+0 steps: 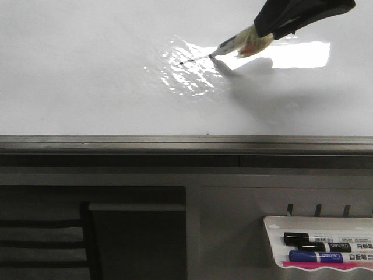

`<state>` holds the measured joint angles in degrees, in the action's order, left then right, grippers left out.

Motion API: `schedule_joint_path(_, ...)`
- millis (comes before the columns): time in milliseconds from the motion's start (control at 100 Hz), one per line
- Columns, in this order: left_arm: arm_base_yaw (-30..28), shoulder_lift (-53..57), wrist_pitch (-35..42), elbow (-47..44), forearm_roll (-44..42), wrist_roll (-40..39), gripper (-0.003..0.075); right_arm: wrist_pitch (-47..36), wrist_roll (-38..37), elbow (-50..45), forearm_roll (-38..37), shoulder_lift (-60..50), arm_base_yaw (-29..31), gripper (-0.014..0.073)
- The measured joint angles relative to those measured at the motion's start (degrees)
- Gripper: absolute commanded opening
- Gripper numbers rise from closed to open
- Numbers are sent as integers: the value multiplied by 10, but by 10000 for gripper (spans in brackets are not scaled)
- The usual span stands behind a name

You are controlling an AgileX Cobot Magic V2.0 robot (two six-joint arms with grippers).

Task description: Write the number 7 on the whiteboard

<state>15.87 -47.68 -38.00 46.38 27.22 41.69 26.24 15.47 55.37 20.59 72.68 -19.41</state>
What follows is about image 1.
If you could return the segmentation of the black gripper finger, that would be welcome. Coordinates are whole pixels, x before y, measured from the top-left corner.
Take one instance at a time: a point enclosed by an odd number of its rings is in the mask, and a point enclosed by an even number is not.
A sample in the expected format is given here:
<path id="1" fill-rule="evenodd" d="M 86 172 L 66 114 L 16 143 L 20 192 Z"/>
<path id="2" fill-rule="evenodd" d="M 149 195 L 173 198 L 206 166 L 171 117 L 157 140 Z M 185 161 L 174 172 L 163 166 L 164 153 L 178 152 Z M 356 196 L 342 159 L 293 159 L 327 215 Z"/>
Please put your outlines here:
<path id="1" fill-rule="evenodd" d="M 254 25 L 260 37 L 268 35 L 284 23 L 289 10 L 300 1 L 266 1 L 254 20 Z"/>
<path id="2" fill-rule="evenodd" d="M 272 31 L 275 40 L 332 16 L 342 15 L 356 6 L 355 1 L 300 1 L 289 10 L 286 21 Z"/>

